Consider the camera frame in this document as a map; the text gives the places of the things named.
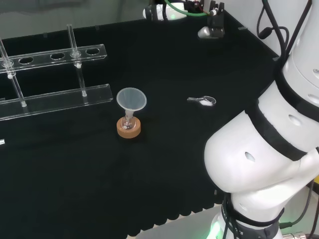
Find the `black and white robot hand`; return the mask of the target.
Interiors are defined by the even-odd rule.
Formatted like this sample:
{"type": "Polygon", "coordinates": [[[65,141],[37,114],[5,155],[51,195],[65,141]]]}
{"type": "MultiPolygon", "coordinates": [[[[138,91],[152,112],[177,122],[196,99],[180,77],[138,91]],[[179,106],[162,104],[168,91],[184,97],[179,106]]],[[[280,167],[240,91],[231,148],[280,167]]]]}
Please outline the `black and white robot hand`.
{"type": "Polygon", "coordinates": [[[175,21],[187,15],[176,11],[164,0],[150,0],[143,10],[143,18],[149,21],[175,21]]]}

